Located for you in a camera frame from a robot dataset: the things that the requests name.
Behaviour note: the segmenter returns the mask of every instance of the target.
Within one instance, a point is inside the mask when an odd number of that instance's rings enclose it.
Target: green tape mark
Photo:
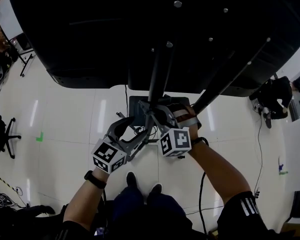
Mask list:
[[[44,140],[44,133],[41,132],[40,138],[35,139],[37,142],[42,142]]]

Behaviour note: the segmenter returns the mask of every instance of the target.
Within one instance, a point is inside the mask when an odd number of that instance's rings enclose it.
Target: screw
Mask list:
[[[179,0],[174,1],[173,5],[174,7],[180,8],[182,6],[182,2],[180,2]]]
[[[170,41],[166,42],[166,47],[172,48],[172,46],[174,46],[172,42]]]

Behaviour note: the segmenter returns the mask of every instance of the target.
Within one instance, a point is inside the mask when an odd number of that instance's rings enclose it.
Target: shoe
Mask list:
[[[40,205],[41,213],[43,214],[56,214],[51,206]]]
[[[156,183],[156,184],[152,187],[150,194],[161,194],[161,193],[162,193],[162,190],[163,190],[162,184],[161,184],[161,183]]]
[[[128,187],[138,187],[137,177],[133,171],[129,171],[126,174],[126,184],[128,185]]]
[[[263,114],[263,118],[264,118],[264,121],[265,121],[265,125],[266,127],[268,127],[269,129],[271,129],[272,125],[271,125],[271,114]]]

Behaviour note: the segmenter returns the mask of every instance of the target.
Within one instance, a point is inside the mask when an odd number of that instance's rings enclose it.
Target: person in black clothes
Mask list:
[[[192,108],[188,110],[192,117],[195,116]],[[177,119],[182,122],[189,119],[189,114]],[[189,132],[191,140],[198,139],[197,125],[192,125]],[[218,219],[218,239],[260,240],[279,236],[273,230],[267,230],[249,184],[236,168],[203,141],[192,145],[189,154],[202,167],[223,200],[224,208]],[[186,177],[191,172],[180,173]],[[108,179],[115,181],[116,174],[109,175],[96,168],[92,176],[94,180],[86,180],[67,206],[56,240],[85,240],[94,237],[96,229],[92,227],[92,222],[98,216],[96,210],[103,185]],[[147,198],[147,205],[144,205],[134,173],[129,172],[126,181],[127,187],[114,200],[112,221],[105,239],[209,238],[192,229],[192,222],[183,209],[173,197],[163,194],[160,183],[154,186]]]
[[[274,80],[269,79],[249,98],[251,101],[258,99],[263,104],[263,117],[268,128],[271,128],[271,119],[283,119],[288,116],[288,106],[293,92],[300,93],[300,81],[290,82],[286,76],[283,76]]]

